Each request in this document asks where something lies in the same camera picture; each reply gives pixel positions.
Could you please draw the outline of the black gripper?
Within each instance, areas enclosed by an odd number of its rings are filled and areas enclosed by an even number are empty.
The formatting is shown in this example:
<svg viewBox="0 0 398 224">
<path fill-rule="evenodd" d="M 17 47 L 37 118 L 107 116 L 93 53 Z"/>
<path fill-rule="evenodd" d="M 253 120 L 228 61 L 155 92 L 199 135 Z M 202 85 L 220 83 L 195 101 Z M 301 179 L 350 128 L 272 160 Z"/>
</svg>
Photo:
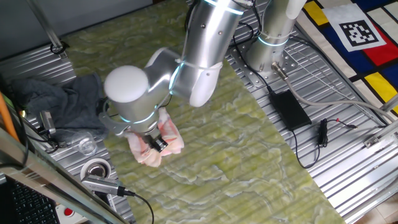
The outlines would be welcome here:
<svg viewBox="0 0 398 224">
<path fill-rule="evenodd" d="M 145 143 L 147 143 L 157 152 L 162 152 L 168 146 L 168 143 L 161 138 L 160 131 L 158 129 L 154 129 L 151 132 L 144 133 L 142 135 L 142 138 Z"/>
</svg>

